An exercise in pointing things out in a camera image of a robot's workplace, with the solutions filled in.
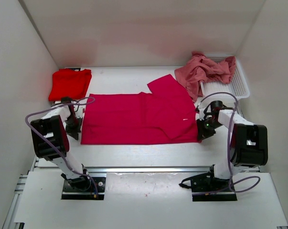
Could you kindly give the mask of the red t shirt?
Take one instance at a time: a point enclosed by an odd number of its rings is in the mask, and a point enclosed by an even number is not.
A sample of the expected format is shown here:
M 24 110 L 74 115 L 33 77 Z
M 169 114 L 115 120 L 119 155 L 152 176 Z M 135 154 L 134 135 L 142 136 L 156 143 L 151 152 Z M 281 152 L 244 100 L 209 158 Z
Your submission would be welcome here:
M 60 69 L 52 75 L 52 89 L 48 101 L 59 101 L 63 97 L 78 100 L 85 97 L 92 78 L 91 70 L 74 71 Z

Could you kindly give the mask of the magenta t shirt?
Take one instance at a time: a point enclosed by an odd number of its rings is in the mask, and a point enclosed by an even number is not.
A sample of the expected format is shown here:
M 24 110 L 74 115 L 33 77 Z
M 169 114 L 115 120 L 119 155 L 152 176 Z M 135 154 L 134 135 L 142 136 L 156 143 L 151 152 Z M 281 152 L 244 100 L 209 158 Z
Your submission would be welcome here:
M 82 125 L 83 145 L 197 143 L 196 112 L 186 89 L 168 74 L 149 93 L 91 94 Z

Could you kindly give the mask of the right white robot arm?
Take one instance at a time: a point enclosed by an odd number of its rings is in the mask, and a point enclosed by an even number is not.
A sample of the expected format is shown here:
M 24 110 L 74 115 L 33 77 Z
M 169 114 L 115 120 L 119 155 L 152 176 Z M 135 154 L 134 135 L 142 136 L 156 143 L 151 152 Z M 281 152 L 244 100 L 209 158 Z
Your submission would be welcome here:
M 264 166 L 268 161 L 267 128 L 247 121 L 222 101 L 213 101 L 206 108 L 196 108 L 199 118 L 198 141 L 216 134 L 216 129 L 228 129 L 228 153 L 223 162 L 213 165 L 212 175 L 205 184 L 212 191 L 218 190 L 223 180 L 228 180 L 247 168 Z

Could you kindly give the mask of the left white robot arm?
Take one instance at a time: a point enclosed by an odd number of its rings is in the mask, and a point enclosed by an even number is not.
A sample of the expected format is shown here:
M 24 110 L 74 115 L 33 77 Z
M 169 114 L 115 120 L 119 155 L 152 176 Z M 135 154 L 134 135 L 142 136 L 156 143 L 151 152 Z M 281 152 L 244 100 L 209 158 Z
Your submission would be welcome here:
M 78 101 L 63 97 L 52 108 L 45 110 L 45 116 L 29 121 L 29 117 L 42 114 L 36 112 L 25 117 L 25 123 L 31 129 L 33 148 L 36 156 L 57 165 L 61 177 L 73 188 L 86 191 L 92 185 L 88 171 L 70 152 L 68 136 L 79 139 L 82 118 L 76 117 L 74 106 Z

